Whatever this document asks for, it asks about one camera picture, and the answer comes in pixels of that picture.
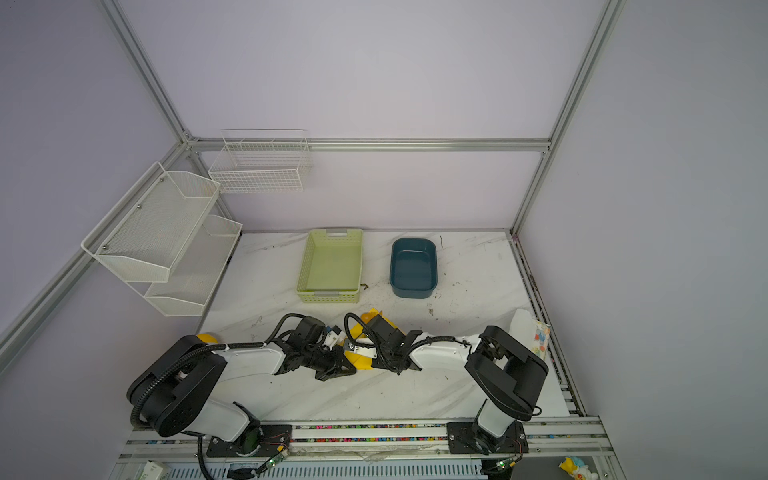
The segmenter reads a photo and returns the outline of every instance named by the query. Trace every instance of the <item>dark blue bin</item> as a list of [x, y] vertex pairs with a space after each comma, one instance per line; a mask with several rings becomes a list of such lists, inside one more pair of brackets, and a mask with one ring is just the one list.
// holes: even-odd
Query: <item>dark blue bin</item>
[[427, 298], [437, 286], [437, 247], [426, 238], [400, 238], [392, 244], [389, 283], [395, 295]]

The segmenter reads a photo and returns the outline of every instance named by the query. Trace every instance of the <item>yellow object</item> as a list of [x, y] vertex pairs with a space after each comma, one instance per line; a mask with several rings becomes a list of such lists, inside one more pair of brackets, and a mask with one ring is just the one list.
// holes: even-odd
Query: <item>yellow object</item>
[[574, 461], [571, 460], [571, 457], [566, 457], [565, 461], [560, 464], [560, 468], [568, 472], [568, 474], [571, 476], [573, 476], [574, 472], [578, 470], [578, 467]]
[[[372, 308], [372, 309], [371, 309], [371, 310], [369, 310], [367, 313], [364, 313], [364, 314], [362, 314], [362, 315], [360, 316], [360, 319], [361, 319], [361, 320], [362, 320], [362, 321], [363, 321], [365, 324], [367, 324], [367, 323], [368, 323], [368, 322], [370, 322], [370, 321], [373, 319], [373, 317], [375, 317], [376, 315], [381, 315], [381, 316], [382, 316], [382, 318], [383, 318], [384, 320], [386, 320], [386, 321], [387, 321], [387, 323], [388, 323], [389, 325], [393, 326], [394, 328], [397, 328], [397, 325], [395, 325], [394, 323], [390, 322], [390, 321], [389, 321], [389, 319], [388, 319], [387, 317], [385, 317], [384, 315], [382, 315], [382, 313], [381, 313], [381, 312], [379, 312], [379, 311], [378, 311], [377, 309], [375, 309], [375, 308]], [[363, 334], [363, 333], [362, 333], [362, 326], [360, 326], [360, 324], [359, 324], [359, 323], [357, 323], [357, 322], [355, 322], [355, 325], [354, 325], [354, 326], [352, 326], [352, 327], [349, 329], [349, 333], [351, 333], [351, 334], [352, 334], [352, 338], [354, 338], [355, 340], [357, 340], [357, 339], [364, 339], [364, 338], [367, 338], [367, 336], [366, 336], [365, 334]], [[350, 362], [351, 362], [351, 363], [352, 363], [352, 364], [355, 366], [355, 368], [356, 368], [356, 369], [358, 369], [358, 370], [371, 370], [371, 369], [373, 368], [373, 367], [371, 366], [371, 362], [373, 361], [373, 359], [372, 359], [372, 358], [370, 358], [370, 357], [368, 357], [368, 356], [362, 356], [362, 355], [358, 355], [357, 353], [352, 353], [352, 352], [344, 352], [344, 355], [346, 355], [346, 358], [347, 358], [347, 359], [348, 359], [348, 360], [349, 360], [349, 361], [350, 361]]]
[[219, 343], [219, 341], [216, 339], [215, 336], [210, 335], [208, 333], [200, 333], [197, 335], [197, 338], [204, 341], [205, 343]]

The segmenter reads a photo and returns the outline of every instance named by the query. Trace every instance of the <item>green plastic basket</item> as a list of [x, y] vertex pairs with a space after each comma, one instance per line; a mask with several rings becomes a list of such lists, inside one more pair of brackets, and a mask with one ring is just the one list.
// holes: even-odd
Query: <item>green plastic basket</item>
[[308, 303], [358, 303], [361, 275], [362, 230], [311, 230], [296, 293]]

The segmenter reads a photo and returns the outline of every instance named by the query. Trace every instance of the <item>blue plastic container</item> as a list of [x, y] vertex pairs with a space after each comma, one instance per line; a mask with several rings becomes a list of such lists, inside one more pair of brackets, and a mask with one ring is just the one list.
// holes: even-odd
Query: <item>blue plastic container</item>
[[437, 286], [437, 247], [426, 238], [400, 238], [392, 244], [389, 283], [402, 298], [427, 298]]

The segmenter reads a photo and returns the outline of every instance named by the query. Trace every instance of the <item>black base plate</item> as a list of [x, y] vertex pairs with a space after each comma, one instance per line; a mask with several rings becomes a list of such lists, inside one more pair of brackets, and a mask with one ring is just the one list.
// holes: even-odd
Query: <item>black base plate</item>
[[[290, 443], [291, 425], [261, 425], [262, 439], [259, 443], [259, 449], [253, 454], [254, 457], [271, 457], [277, 453], [277, 447], [280, 443], [288, 445]], [[208, 443], [208, 451], [205, 456], [208, 458], [237, 457], [237, 449], [231, 442], [225, 442], [222, 439], [213, 437]]]
[[[472, 433], [472, 422], [450, 422], [448, 429], [448, 451], [451, 453], [480, 453], [473, 446], [475, 435]], [[513, 422], [504, 434], [502, 445], [497, 453], [528, 453], [528, 440], [520, 422]]]

